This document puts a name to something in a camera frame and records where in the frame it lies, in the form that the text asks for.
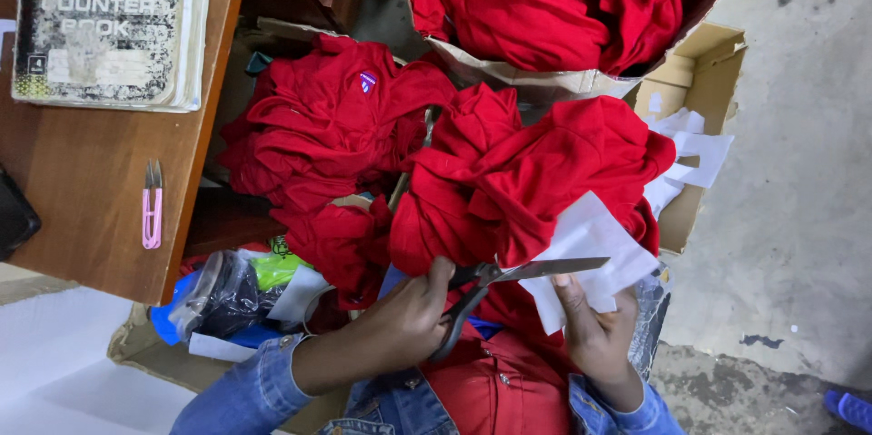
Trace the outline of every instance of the black scissor handle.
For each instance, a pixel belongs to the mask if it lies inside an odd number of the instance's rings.
[[[448,309],[442,318],[448,318],[448,332],[442,340],[442,344],[435,352],[430,355],[430,362],[439,362],[451,353],[457,340],[461,337],[463,331],[463,323],[466,318],[472,314],[475,306],[479,305],[481,299],[487,295],[487,287],[472,287],[466,294],[450,309]]]

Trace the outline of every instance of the denim jacket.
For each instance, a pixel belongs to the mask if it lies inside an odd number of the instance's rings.
[[[309,404],[291,375],[302,335],[265,342],[249,360],[235,364],[195,397],[175,420],[173,435],[265,435]],[[572,433],[611,435],[683,434],[663,399],[644,384],[644,401],[620,413],[592,391],[584,376],[570,376]],[[442,403],[418,369],[365,380],[352,387],[345,418],[317,433],[344,435],[443,435],[458,433]]]

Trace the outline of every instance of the wooden desk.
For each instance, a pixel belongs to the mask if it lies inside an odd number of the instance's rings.
[[[172,297],[241,0],[209,0],[205,106],[194,113],[38,107],[13,102],[14,35],[0,62],[0,163],[43,227],[10,263],[137,302]],[[16,18],[16,0],[0,0]],[[162,245],[141,242],[148,158],[163,169]]]

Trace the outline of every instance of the red top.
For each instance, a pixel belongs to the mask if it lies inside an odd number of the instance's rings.
[[[485,340],[466,322],[451,355],[422,368],[461,434],[570,432],[567,383],[577,370],[561,346],[530,336],[503,329]]]

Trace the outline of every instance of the black phone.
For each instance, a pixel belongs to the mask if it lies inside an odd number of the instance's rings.
[[[0,167],[0,262],[35,234],[42,221],[9,173]]]

